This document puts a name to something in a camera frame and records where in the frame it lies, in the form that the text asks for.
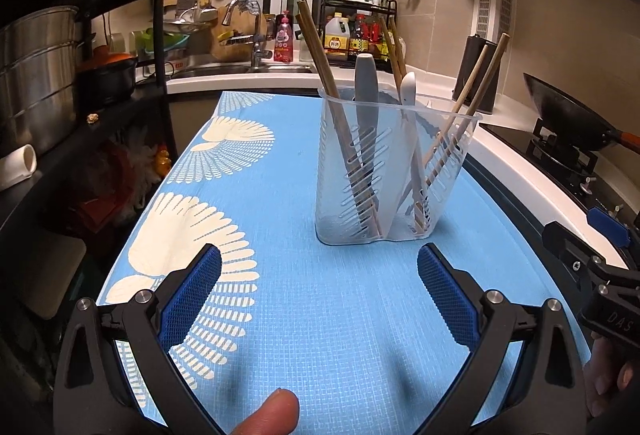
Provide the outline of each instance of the metal pot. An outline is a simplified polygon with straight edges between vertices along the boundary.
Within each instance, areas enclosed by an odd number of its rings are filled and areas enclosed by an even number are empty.
[[[76,127],[73,85],[49,95],[0,126],[0,157],[31,144],[42,155]]]
[[[33,12],[0,30],[0,68],[49,47],[78,40],[76,15],[71,5]]]
[[[79,107],[95,111],[128,99],[136,87],[137,58],[129,58],[78,72]]]
[[[34,52],[0,71],[0,123],[69,86],[75,75],[75,42]]]

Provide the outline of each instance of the pink bottle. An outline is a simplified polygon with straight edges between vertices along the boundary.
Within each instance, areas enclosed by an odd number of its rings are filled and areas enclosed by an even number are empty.
[[[285,14],[276,32],[276,44],[273,59],[281,63],[293,61],[293,30],[289,25],[289,18]]]

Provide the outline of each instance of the chopstick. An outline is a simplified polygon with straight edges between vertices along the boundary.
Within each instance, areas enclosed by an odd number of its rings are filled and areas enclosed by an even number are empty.
[[[484,73],[484,78],[482,78],[482,81],[480,82],[480,86],[478,86],[478,91],[476,92],[476,95],[474,95],[474,98],[471,101],[471,104],[466,110],[467,116],[473,116],[476,113],[476,110],[478,110],[478,106],[480,106],[480,102],[482,101],[482,98],[486,93],[486,89],[489,87],[489,84],[491,83],[492,79],[494,79],[495,73],[497,72],[498,67],[500,66],[500,60],[502,59],[502,56],[505,50],[507,49],[507,45],[509,44],[510,39],[511,37],[505,33],[503,33],[502,36],[500,36],[500,41],[498,41],[498,46],[496,47],[494,55],[491,58],[489,67]],[[458,128],[458,131],[451,138],[451,141],[449,142],[449,145],[447,146],[447,149],[445,150],[444,154],[442,155],[442,157],[440,157],[440,159],[438,160],[438,163],[435,165],[435,167],[433,168],[433,171],[427,178],[426,180],[427,187],[433,184],[433,181],[436,179],[436,177],[438,176],[438,174],[440,173],[444,165],[447,163],[447,160],[449,160],[449,157],[451,156],[454,148],[458,145],[458,143],[460,142],[460,139],[465,134],[466,128],[468,126],[469,126],[469,119],[463,120],[463,122],[460,124],[460,127]]]
[[[296,19],[300,25],[300,29],[305,37],[306,45],[309,48],[309,53],[316,64],[318,75],[324,90],[333,98],[340,99],[338,88],[335,84],[334,74],[331,71],[331,66],[326,58],[324,49],[322,48],[322,42],[316,31],[316,25],[314,24],[309,10],[309,5],[306,0],[300,0],[298,2],[299,14],[296,15]],[[364,228],[367,228],[367,209],[370,210],[371,217],[373,219],[373,226],[376,229],[375,233],[380,235],[380,224],[378,223],[378,215],[376,212],[376,206],[374,202],[374,192],[371,186],[364,186],[363,182],[366,181],[365,173],[358,154],[353,147],[353,140],[351,138],[351,132],[349,130],[349,122],[347,116],[344,113],[344,108],[339,103],[328,101],[329,110],[331,111],[332,119],[334,120],[335,131],[338,136],[338,143],[340,144],[340,151],[342,153],[342,159],[344,161],[344,167],[347,169],[347,176],[349,177],[349,184],[351,185],[351,192],[353,193],[353,199],[356,204],[356,212],[360,218],[360,223]]]
[[[396,22],[393,18],[389,19],[389,26],[391,27],[391,33],[393,34],[394,42],[391,44],[391,39],[389,36],[389,30],[386,27],[385,19],[382,16],[378,16],[380,20],[380,26],[382,27],[382,31],[385,35],[386,47],[389,52],[389,60],[391,61],[391,70],[394,73],[394,80],[396,82],[396,90],[398,91],[398,102],[402,105],[402,94],[401,94],[401,85],[404,76],[406,76],[406,63],[404,62],[404,58],[402,56],[402,47],[400,46],[400,39],[398,37],[398,29],[396,28]],[[420,138],[418,138],[418,143],[416,148],[414,149],[414,154],[411,157],[411,183],[407,186],[407,188],[411,187],[413,190],[414,196],[414,220],[415,227],[418,232],[422,233],[424,231],[424,205],[422,201],[422,180],[420,180]],[[406,195],[403,195],[400,199],[400,202],[404,202]]]
[[[482,52],[480,52],[480,57],[478,58],[478,61],[476,62],[474,69],[471,71],[471,75],[469,75],[469,78],[466,80],[465,86],[462,88],[462,92],[460,92],[460,95],[458,96],[456,103],[453,105],[453,108],[451,109],[451,113],[458,113],[460,111],[460,108],[462,108],[462,105],[465,103],[466,96],[469,95],[471,88],[476,82],[476,78],[478,77],[478,72],[480,72],[480,68],[484,63],[484,59],[488,54],[488,52],[489,52],[489,47],[485,45],[482,48]],[[449,132],[449,129],[451,128],[451,126],[453,126],[453,123],[455,122],[455,120],[456,120],[455,115],[449,116],[449,119],[447,119],[447,122],[445,123],[445,125],[436,135],[436,139],[433,141],[433,144],[429,148],[428,152],[422,158],[423,166],[427,166],[427,164],[430,163],[431,159],[433,159],[433,156],[435,155],[436,151],[440,147],[440,143],[447,136],[447,133]]]
[[[406,75],[406,62],[404,61],[404,56],[402,54],[402,45],[400,44],[400,37],[398,36],[398,28],[396,28],[396,18],[393,16],[389,18],[389,30],[391,30],[391,35],[394,37],[394,44],[396,58],[398,59],[398,67],[400,68],[400,75],[402,79]]]
[[[385,35],[386,48],[389,53],[389,62],[391,63],[391,71],[394,73],[394,81],[396,82],[396,90],[398,91],[398,102],[402,104],[402,97],[400,95],[400,84],[404,77],[400,72],[400,65],[398,63],[398,56],[396,55],[396,47],[391,43],[391,36],[389,35],[389,29],[386,28],[385,19],[382,16],[378,16],[380,27]]]

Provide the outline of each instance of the human hand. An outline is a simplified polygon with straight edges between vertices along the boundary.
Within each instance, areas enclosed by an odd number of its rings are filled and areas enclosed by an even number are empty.
[[[278,388],[231,435],[289,435],[296,429],[299,416],[300,403],[296,395]]]
[[[593,417],[602,414],[611,399],[623,391],[640,370],[639,361],[626,361],[615,345],[597,333],[591,333],[591,359],[584,365],[587,408]]]

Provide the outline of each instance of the blue tablecloth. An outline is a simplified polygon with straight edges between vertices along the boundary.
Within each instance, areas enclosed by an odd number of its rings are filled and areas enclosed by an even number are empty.
[[[468,350],[454,342],[418,278],[424,241],[329,247],[316,238],[320,108],[317,98],[225,92],[219,115],[145,210],[98,303],[155,288],[213,243],[223,275],[170,354],[220,426],[230,432],[282,387],[300,398],[295,433],[410,434]],[[464,170],[430,241],[513,302],[560,297],[521,234]],[[128,346],[118,348],[144,413],[158,420]],[[500,404],[517,353],[513,345],[479,420]]]

